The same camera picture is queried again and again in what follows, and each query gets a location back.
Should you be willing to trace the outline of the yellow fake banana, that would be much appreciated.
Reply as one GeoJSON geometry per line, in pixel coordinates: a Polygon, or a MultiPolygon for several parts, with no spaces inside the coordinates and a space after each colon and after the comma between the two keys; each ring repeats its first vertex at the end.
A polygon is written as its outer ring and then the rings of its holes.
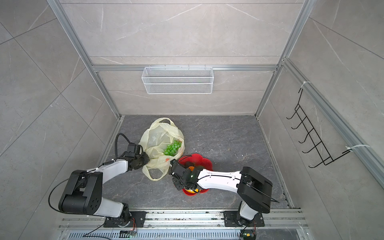
{"type": "Polygon", "coordinates": [[[198,193],[199,192],[199,190],[198,189],[186,189],[186,191],[188,192],[188,193],[194,193],[194,194],[196,194],[196,193],[198,193]]]}

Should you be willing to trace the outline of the red flower-shaped plastic plate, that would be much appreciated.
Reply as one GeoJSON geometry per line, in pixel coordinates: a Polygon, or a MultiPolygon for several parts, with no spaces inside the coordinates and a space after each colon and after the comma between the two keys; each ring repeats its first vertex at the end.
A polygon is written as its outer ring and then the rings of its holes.
{"type": "MultiPolygon", "coordinates": [[[[184,167],[203,167],[204,169],[207,169],[209,171],[213,171],[213,164],[209,159],[204,158],[203,156],[199,154],[192,154],[188,156],[183,156],[179,159],[179,164],[183,165],[184,167]]],[[[209,190],[199,190],[198,193],[188,193],[185,189],[183,189],[184,194],[187,196],[195,196],[197,194],[204,194],[208,192],[209,190]]]]}

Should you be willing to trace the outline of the cream plastic bag fruit print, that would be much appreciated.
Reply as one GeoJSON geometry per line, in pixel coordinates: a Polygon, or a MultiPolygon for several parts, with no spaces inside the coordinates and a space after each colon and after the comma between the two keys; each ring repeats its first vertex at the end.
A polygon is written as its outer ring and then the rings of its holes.
{"type": "Polygon", "coordinates": [[[171,160],[178,160],[184,154],[185,138],[171,119],[159,118],[143,133],[139,145],[150,158],[142,172],[149,180],[157,182],[168,174],[171,160]],[[174,157],[164,155],[164,150],[174,140],[182,142],[178,153],[174,157]]]}

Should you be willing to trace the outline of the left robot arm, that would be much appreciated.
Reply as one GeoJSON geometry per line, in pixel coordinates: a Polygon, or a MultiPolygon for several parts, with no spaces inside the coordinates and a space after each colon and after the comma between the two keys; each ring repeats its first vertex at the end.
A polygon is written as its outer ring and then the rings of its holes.
{"type": "Polygon", "coordinates": [[[131,143],[122,155],[94,170],[73,171],[59,201],[59,211],[105,217],[106,222],[120,227],[128,225],[132,219],[128,204],[104,198],[103,184],[116,176],[138,170],[148,162],[149,157],[143,147],[131,143]]]}

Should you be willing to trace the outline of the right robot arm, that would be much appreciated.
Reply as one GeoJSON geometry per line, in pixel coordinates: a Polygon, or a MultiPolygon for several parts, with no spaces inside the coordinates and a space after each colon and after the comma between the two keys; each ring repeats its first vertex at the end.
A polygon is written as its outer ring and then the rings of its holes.
{"type": "Polygon", "coordinates": [[[216,189],[238,194],[242,199],[237,211],[224,211],[226,227],[263,227],[263,214],[271,211],[273,184],[250,167],[236,172],[214,172],[201,166],[186,167],[171,161],[169,174],[177,190],[199,194],[216,189]]]}

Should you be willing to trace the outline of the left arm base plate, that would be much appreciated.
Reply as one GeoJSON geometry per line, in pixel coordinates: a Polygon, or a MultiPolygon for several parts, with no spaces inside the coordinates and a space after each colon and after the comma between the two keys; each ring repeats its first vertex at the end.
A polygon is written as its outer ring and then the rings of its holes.
{"type": "Polygon", "coordinates": [[[118,218],[107,217],[105,219],[104,228],[142,228],[145,223],[147,212],[134,211],[130,212],[126,217],[124,214],[118,218]]]}

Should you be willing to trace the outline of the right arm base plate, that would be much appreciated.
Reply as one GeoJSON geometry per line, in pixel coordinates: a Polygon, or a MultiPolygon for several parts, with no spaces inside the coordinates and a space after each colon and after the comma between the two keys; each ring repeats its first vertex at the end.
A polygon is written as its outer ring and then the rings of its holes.
{"type": "Polygon", "coordinates": [[[256,213],[252,220],[247,220],[240,216],[239,211],[224,211],[225,227],[264,227],[265,222],[263,215],[256,213]]]}

